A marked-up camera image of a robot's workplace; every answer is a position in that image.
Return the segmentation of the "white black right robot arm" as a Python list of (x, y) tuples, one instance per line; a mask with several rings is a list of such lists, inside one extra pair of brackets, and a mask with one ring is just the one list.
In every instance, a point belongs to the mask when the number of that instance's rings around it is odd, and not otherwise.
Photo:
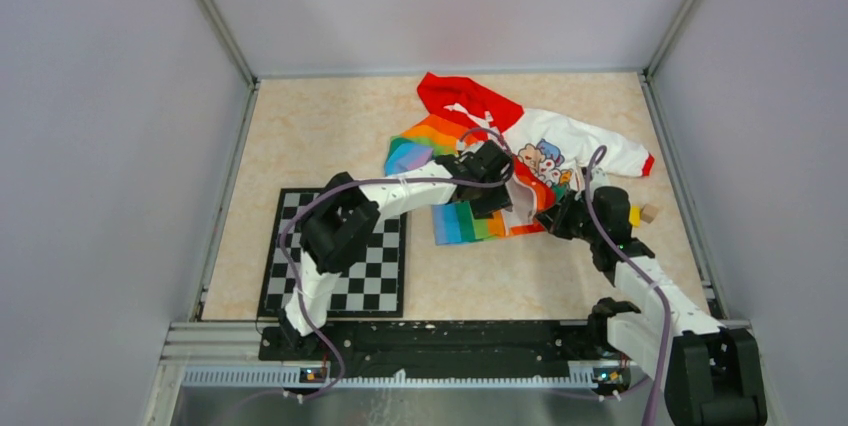
[(536, 214), (545, 231), (583, 240), (596, 269), (626, 300), (599, 300), (586, 331), (600, 358), (618, 352), (653, 380), (675, 425), (763, 425), (768, 408), (756, 339), (696, 305), (632, 232), (628, 193), (570, 191)]

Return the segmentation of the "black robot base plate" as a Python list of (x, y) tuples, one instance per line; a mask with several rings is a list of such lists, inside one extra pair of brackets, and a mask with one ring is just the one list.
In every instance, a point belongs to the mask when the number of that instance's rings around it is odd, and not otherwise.
[(345, 378), (566, 377), (579, 361), (607, 359), (583, 321), (331, 321), (293, 349), (280, 326), (263, 331), (262, 361), (327, 365)]

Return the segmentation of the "rainbow and white kids jacket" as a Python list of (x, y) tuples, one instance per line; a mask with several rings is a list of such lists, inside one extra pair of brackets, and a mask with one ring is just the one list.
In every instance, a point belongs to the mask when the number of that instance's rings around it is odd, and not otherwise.
[(568, 191), (580, 189), (580, 171), (601, 146), (607, 152), (600, 166), (613, 175), (645, 177), (655, 162), (645, 146), (617, 132), (524, 107), (467, 77), (428, 73), (417, 92), (428, 114), (391, 138), (385, 174), (418, 168), (435, 156), (456, 154), (487, 139), (489, 131), (503, 137), (516, 165), (506, 185), (511, 209), (477, 219), (467, 202), (433, 207), (434, 236), (439, 245), (542, 231), (535, 215)]

